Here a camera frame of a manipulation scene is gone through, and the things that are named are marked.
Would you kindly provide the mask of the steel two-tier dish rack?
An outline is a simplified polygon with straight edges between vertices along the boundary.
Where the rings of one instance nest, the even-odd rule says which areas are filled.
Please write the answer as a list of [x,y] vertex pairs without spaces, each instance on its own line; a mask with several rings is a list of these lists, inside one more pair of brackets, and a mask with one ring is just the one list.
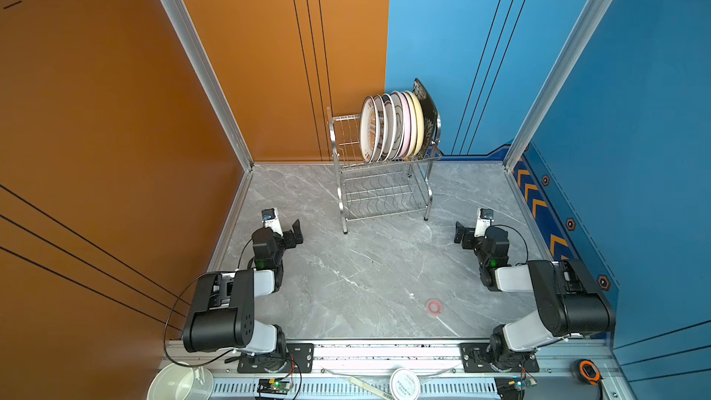
[[343,233],[350,221],[411,213],[429,220],[431,171],[443,156],[439,141],[432,141],[421,159],[368,163],[360,155],[359,124],[359,114],[332,116],[328,123]]

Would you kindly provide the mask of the black floral square plate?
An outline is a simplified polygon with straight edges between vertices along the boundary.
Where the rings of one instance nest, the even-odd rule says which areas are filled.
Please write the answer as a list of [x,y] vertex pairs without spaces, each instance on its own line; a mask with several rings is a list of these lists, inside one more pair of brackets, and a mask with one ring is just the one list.
[[414,81],[413,93],[420,101],[424,118],[424,140],[420,151],[418,151],[417,159],[425,159],[430,150],[434,147],[439,148],[442,122],[433,98],[419,79]]

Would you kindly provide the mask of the yellow round plate with bear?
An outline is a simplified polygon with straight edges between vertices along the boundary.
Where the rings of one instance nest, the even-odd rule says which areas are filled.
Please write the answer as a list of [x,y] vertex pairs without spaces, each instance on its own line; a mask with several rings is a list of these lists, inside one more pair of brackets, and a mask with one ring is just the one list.
[[416,157],[418,153],[420,153],[420,150],[422,149],[422,146],[424,144],[424,116],[420,100],[418,100],[418,98],[410,91],[405,92],[405,94],[412,101],[416,118],[416,121],[414,123],[416,129],[416,143],[411,155],[411,157],[414,159],[414,157]]

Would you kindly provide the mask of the cream round plate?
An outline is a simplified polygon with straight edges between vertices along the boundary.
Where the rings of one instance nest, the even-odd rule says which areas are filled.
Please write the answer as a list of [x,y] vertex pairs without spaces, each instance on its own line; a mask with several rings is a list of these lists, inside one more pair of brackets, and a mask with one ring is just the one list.
[[407,107],[409,111],[409,147],[407,150],[407,155],[405,156],[407,159],[409,159],[414,154],[415,147],[417,145],[417,115],[414,107],[414,102],[412,101],[410,96],[410,92],[405,91],[402,94],[403,96],[405,96],[405,101],[407,102]]

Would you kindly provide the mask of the white plate red characters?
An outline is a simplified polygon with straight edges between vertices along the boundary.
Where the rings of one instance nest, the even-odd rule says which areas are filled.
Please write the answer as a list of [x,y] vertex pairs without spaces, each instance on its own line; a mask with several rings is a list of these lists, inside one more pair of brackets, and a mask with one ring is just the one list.
[[382,96],[374,97],[375,109],[376,109],[376,143],[374,148],[374,153],[372,157],[373,162],[378,162],[381,160],[381,155],[383,154],[383,145],[385,142],[385,125],[386,116],[384,111],[384,102]]

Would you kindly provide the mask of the pink round plate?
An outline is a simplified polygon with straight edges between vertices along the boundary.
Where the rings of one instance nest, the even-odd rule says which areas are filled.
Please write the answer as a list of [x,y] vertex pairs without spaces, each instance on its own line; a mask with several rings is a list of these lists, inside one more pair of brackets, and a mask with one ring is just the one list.
[[409,150],[409,145],[410,145],[410,139],[411,139],[411,119],[410,119],[410,107],[409,103],[407,101],[407,98],[405,95],[401,92],[394,91],[392,92],[392,96],[396,97],[398,101],[400,102],[400,127],[401,127],[401,136],[400,136],[400,146],[398,150],[398,154],[396,156],[397,159],[403,159],[407,155],[407,151]]

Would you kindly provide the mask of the white plate orange sunburst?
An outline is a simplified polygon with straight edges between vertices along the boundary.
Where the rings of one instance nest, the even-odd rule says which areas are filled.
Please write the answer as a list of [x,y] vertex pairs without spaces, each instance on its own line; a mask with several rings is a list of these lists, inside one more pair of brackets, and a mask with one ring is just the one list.
[[376,143],[376,109],[374,98],[368,96],[363,104],[360,117],[360,149],[364,161],[371,162]]

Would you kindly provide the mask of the white plate dark green rim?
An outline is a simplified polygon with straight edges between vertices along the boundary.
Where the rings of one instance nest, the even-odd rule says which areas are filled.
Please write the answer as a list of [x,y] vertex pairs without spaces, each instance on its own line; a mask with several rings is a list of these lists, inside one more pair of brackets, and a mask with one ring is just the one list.
[[383,94],[382,97],[384,102],[386,125],[385,142],[383,145],[383,154],[381,155],[381,158],[383,160],[388,160],[391,157],[391,152],[394,148],[395,143],[396,114],[392,96],[390,96],[390,94]]

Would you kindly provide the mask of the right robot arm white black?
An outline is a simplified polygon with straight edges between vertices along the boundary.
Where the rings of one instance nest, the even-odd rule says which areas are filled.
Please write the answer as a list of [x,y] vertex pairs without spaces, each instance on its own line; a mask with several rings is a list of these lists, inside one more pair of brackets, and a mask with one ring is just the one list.
[[481,282],[491,292],[531,293],[535,311],[494,328],[489,344],[460,347],[466,371],[538,370],[536,352],[564,338],[611,333],[613,307],[580,260],[529,260],[509,263],[506,230],[488,224],[485,230],[455,224],[456,244],[475,253]]

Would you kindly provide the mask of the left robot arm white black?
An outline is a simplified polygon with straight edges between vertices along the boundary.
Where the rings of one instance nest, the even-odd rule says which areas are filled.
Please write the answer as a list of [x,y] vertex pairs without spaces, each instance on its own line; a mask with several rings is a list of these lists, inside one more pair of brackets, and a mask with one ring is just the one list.
[[284,252],[304,242],[299,220],[282,233],[274,231],[274,225],[253,232],[254,259],[246,269],[197,278],[181,336],[187,352],[236,350],[247,369],[255,365],[269,372],[293,364],[283,329],[256,317],[256,299],[281,289]]

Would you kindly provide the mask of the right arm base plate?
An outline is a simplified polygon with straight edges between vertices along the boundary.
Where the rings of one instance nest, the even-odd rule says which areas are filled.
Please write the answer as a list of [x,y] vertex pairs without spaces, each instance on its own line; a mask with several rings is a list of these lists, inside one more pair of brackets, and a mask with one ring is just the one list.
[[459,345],[460,358],[466,373],[540,371],[535,353],[515,352],[506,346],[492,350],[490,344],[463,343]]

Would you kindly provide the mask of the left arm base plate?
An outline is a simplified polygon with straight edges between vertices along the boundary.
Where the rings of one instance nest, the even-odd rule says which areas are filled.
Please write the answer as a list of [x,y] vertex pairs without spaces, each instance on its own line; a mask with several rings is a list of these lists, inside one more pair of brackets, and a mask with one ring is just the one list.
[[244,355],[239,358],[237,372],[240,374],[287,374],[291,370],[302,374],[312,372],[314,344],[287,344],[283,350],[270,354]]

